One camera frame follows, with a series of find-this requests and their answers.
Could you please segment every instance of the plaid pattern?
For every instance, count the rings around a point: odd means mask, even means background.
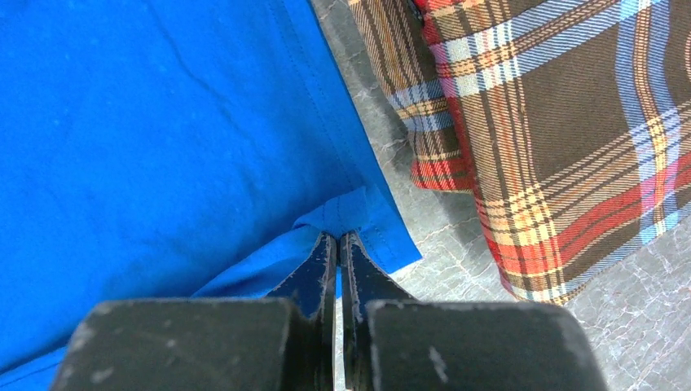
[[[472,177],[425,45],[407,0],[350,0],[381,89],[408,129],[415,159],[411,179],[421,188],[471,192]]]
[[[563,304],[689,216],[689,0],[416,2],[513,295]]]

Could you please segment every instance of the textured gray surface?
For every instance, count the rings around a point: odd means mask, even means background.
[[[403,220],[424,257],[394,278],[422,300],[512,301],[500,285],[470,196],[423,191],[409,181],[412,151],[405,130],[372,75],[346,0],[313,1]],[[687,219],[595,278],[567,304],[592,342],[612,391],[691,389],[689,257]],[[340,368],[337,389],[344,389]]]

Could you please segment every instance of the blue towel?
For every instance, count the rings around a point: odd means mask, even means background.
[[[420,257],[308,0],[0,2],[0,389],[103,300],[259,297],[321,230]]]

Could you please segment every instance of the blue fabric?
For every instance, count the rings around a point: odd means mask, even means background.
[[[0,389],[93,305],[257,297],[320,230],[419,258],[307,0],[0,2]]]

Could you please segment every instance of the black metal tool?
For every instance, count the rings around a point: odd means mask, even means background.
[[[114,301],[80,324],[54,390],[332,390],[337,269],[348,389],[606,390],[562,308],[425,303],[356,232],[323,233],[260,300]]]

